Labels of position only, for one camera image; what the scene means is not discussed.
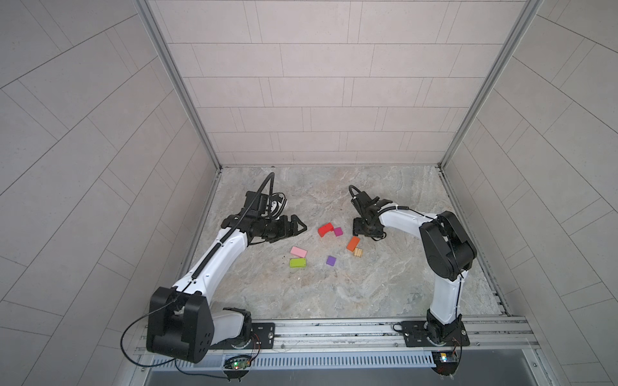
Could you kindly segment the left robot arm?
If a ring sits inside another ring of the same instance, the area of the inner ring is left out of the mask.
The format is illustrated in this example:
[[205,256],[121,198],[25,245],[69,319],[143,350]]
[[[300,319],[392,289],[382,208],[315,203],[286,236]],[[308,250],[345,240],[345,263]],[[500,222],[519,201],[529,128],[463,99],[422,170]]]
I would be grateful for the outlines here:
[[296,215],[285,216],[286,196],[249,191],[237,215],[225,218],[215,241],[188,273],[170,288],[151,296],[146,349],[191,363],[200,362],[212,346],[245,347],[251,340],[247,310],[228,307],[214,313],[210,302],[233,262],[253,243],[275,243],[306,231]]

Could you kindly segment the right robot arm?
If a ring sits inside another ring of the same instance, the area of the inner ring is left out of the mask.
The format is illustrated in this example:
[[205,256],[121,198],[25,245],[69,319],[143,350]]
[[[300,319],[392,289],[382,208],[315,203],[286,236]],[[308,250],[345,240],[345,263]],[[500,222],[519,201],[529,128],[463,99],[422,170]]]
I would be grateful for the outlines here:
[[372,198],[353,185],[349,193],[359,214],[352,223],[354,236],[381,241],[386,228],[395,228],[422,241],[426,262],[435,274],[433,299],[423,326],[426,340],[434,346],[468,346],[460,299],[477,249],[455,213],[418,212],[388,199]]

